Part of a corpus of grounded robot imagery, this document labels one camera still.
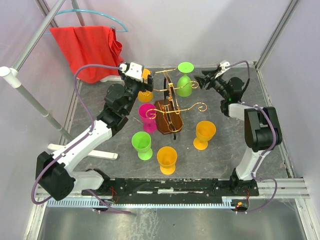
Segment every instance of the green cup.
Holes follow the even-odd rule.
[[[149,160],[152,157],[151,136],[145,131],[139,131],[131,139],[132,146],[138,152],[141,160]]]

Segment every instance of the cable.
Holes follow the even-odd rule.
[[[246,81],[245,83],[245,86],[242,90],[242,92],[244,93],[246,90],[247,90],[247,87],[249,86],[249,83],[250,83],[250,67],[249,67],[249,63],[247,60],[242,60],[242,61],[238,61],[234,64],[231,64],[230,66],[226,66],[225,68],[226,69],[230,69],[230,68],[233,68],[234,66],[237,66],[239,64],[242,64],[242,63],[245,63],[246,64],[246,69],[247,69],[247,72],[248,72],[248,80]]]
[[[249,214],[249,213],[254,213],[254,212],[257,212],[257,211],[260,211],[260,210],[266,208],[276,196],[277,189],[278,189],[278,183],[277,183],[276,179],[274,177],[256,178],[256,176],[254,175],[254,172],[257,170],[258,166],[260,165],[260,162],[262,161],[262,157],[267,152],[269,152],[271,149],[273,149],[276,146],[277,136],[276,136],[276,131],[274,129],[274,126],[271,123],[270,118],[268,117],[268,115],[265,113],[265,111],[261,107],[259,107],[258,105],[250,105],[250,104],[247,104],[245,102],[239,102],[239,104],[245,105],[245,106],[248,106],[248,107],[251,107],[251,108],[258,109],[263,114],[263,116],[264,116],[265,120],[267,121],[267,123],[269,124],[269,127],[270,127],[271,132],[272,132],[272,144],[270,145],[270,147],[268,147],[266,150],[264,150],[261,153],[261,155],[259,156],[258,160],[256,161],[256,163],[255,163],[255,165],[253,167],[253,170],[251,172],[251,176],[256,181],[273,180],[274,181],[274,191],[273,191],[273,194],[270,197],[269,201],[265,205],[263,205],[261,207],[258,207],[256,209],[253,209],[253,210],[242,212],[242,213],[245,213],[245,214]]]
[[[86,190],[87,190],[91,195],[93,195],[96,199],[98,199],[99,202],[100,202],[102,205],[106,206],[108,209],[112,209],[112,210],[113,210],[113,211],[102,211],[101,213],[106,213],[106,214],[116,214],[116,213],[118,213],[118,214],[131,214],[130,211],[120,211],[120,210],[118,210],[118,209],[116,209],[116,208],[111,207],[110,205],[108,205],[107,202],[104,202],[100,197],[98,197],[98,195],[95,194],[94,191],[92,191],[91,189],[86,189]]]
[[[82,98],[80,97],[78,88],[77,88],[77,76],[80,73],[81,70],[85,69],[85,68],[90,68],[90,67],[99,67],[99,68],[106,68],[106,69],[117,69],[117,70],[121,70],[121,67],[116,67],[116,66],[108,66],[108,65],[102,65],[102,64],[87,64],[84,65],[82,67],[80,67],[74,74],[73,76],[73,82],[74,82],[74,91],[75,94],[77,95],[79,101],[81,102],[81,104],[83,105],[85,111],[89,114],[90,116],[90,120],[91,120],[91,128],[89,130],[89,132],[87,132],[82,138],[80,138],[78,141],[76,141],[74,144],[72,144],[70,147],[68,147],[66,150],[64,150],[63,153],[61,153],[59,156],[57,156],[53,161],[51,161],[39,174],[39,176],[35,179],[35,182],[32,186],[32,190],[31,190],[31,201],[36,204],[36,205],[40,205],[40,204],[44,204],[46,201],[48,201],[49,199],[52,198],[52,196],[47,197],[46,199],[42,200],[42,201],[37,201],[35,199],[35,193],[36,193],[36,188],[37,185],[39,183],[39,181],[41,180],[41,178],[43,177],[43,175],[45,174],[45,172],[53,165],[55,164],[59,159],[62,158],[62,154],[66,154],[68,153],[71,149],[73,149],[75,146],[77,146],[79,143],[81,143],[83,140],[85,140],[90,134],[91,132],[94,130],[95,128],[95,121],[94,118],[92,117],[89,109],[87,108],[87,106],[85,105],[84,101],[82,100]]]

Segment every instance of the wall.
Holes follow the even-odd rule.
[[[262,76],[297,177],[304,177],[320,219],[320,1],[300,1],[262,67]]]
[[[11,67],[43,16],[33,0],[0,1],[0,66]],[[49,37],[42,37],[18,78],[64,123],[72,94],[69,67]],[[58,132],[4,79],[0,79],[0,236],[23,239],[32,209],[36,159]]]
[[[52,7],[56,0],[47,0]],[[290,0],[77,0],[122,21],[117,34],[125,61],[148,67],[198,66],[259,58]],[[71,9],[66,1],[62,9]],[[102,16],[83,13],[87,25],[111,26]],[[75,13],[57,16],[60,27],[80,26]]]

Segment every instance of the red towel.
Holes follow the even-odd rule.
[[[117,67],[124,60],[120,57],[122,44],[116,31],[106,26],[53,27],[50,31],[70,65],[76,71],[87,64]],[[83,69],[78,78],[93,84],[106,76],[119,75],[117,70],[102,67]]]

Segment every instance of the gray floor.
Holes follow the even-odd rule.
[[[195,69],[192,75],[197,75],[203,68]],[[171,79],[176,83],[182,75],[179,71],[170,72]],[[225,80],[231,77],[239,77],[243,81],[247,80],[247,69],[245,67],[233,68],[224,75]],[[154,79],[154,87],[161,89],[164,75],[157,73]],[[83,83],[80,95],[88,106],[92,115],[97,116],[104,106],[104,97],[107,89],[115,82],[98,82],[96,84]],[[154,92],[155,100],[163,98],[162,92]],[[160,172],[157,161],[157,152],[161,147],[171,146],[176,149],[178,160],[176,171],[171,178],[229,178],[232,170],[240,163],[246,150],[244,140],[244,123],[237,119],[224,116],[220,111],[220,101],[222,97],[213,89],[194,89],[189,97],[179,97],[181,109],[188,108],[197,102],[204,102],[208,106],[205,112],[199,112],[196,107],[190,111],[182,112],[184,121],[183,129],[177,134],[177,140],[173,140],[173,135],[162,135],[160,132],[151,134],[153,156],[148,161],[138,158],[137,152],[131,145],[132,136],[139,131],[143,131],[138,108],[141,102],[135,102],[129,121],[121,132],[117,133],[110,140],[102,143],[97,150],[116,152],[119,154],[117,160],[105,160],[94,157],[87,157],[76,167],[76,171],[99,168],[110,177],[119,178],[166,178]],[[260,87],[258,76],[254,68],[251,69],[250,85],[243,96],[243,101],[265,106],[263,92]],[[199,151],[194,148],[193,140],[196,135],[196,125],[198,122],[208,120],[216,125],[217,132],[209,142],[206,150]],[[77,136],[90,125],[90,119],[83,106],[78,103],[71,126],[71,135]],[[258,177],[272,176],[276,178],[287,178],[287,173],[282,160],[279,148],[276,147],[262,163],[257,172]]]
[[[132,215],[48,207],[38,240],[306,240],[294,200],[238,215],[227,209],[129,210]]]

